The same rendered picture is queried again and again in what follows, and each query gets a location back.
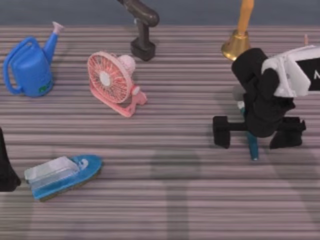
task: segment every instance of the blue boat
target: blue boat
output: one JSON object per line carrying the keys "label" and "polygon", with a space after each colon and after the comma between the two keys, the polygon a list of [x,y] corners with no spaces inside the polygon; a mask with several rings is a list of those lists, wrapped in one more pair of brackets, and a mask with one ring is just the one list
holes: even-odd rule
{"label": "blue boat", "polygon": [[33,197],[45,202],[69,189],[83,185],[100,173],[97,155],[62,156],[24,171]]}

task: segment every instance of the fan center hub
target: fan center hub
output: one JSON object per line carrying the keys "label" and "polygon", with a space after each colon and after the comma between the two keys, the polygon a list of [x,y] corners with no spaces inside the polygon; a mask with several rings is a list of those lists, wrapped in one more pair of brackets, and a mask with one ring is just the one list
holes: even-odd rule
{"label": "fan center hub", "polygon": [[110,75],[105,71],[100,72],[100,81],[106,87],[109,87],[111,85]]}

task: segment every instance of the blue toothbrush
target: blue toothbrush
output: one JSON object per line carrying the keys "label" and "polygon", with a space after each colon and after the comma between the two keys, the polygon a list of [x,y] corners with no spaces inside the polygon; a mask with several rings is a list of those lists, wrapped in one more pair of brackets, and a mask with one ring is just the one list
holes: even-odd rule
{"label": "blue toothbrush", "polygon": [[[242,115],[245,114],[245,103],[243,101],[238,101],[238,108]],[[246,138],[248,140],[250,155],[252,161],[257,161],[259,159],[259,147],[258,147],[258,139],[253,136],[250,132],[246,132]]]}

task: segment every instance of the watering can handle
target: watering can handle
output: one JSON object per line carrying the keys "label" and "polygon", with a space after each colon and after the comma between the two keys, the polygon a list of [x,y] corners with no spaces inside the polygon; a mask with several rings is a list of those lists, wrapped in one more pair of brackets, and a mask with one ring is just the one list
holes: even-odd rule
{"label": "watering can handle", "polygon": [[33,36],[29,36],[25,38],[23,41],[21,41],[15,48],[6,56],[4,63],[3,63],[3,80],[6,88],[12,93],[12,94],[20,94],[23,92],[23,89],[21,86],[17,85],[16,88],[14,88],[10,83],[10,77],[9,77],[9,63],[11,59],[14,57],[14,55],[26,44],[31,43],[33,45],[39,46],[37,40]]}

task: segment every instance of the gray wood background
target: gray wood background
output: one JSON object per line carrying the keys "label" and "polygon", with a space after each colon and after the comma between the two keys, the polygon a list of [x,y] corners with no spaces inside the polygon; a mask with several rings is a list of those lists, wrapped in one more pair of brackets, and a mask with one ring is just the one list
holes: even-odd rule
{"label": "gray wood background", "polygon": [[[1,27],[0,67],[26,35],[43,45],[51,26]],[[0,193],[1,240],[316,240],[320,237],[320,95],[295,101],[306,120],[303,146],[269,150],[260,139],[252,164],[244,133],[229,150],[213,145],[212,117],[241,121],[237,84],[220,52],[231,27],[159,26],[157,56],[137,59],[135,82],[148,103],[124,118],[89,90],[90,54],[130,53],[134,28],[66,26],[46,96],[11,95],[0,81],[0,126],[12,166],[25,169],[63,155],[103,157],[101,175],[40,203],[25,182]],[[251,45],[269,56],[319,44],[318,27],[259,26]]]}

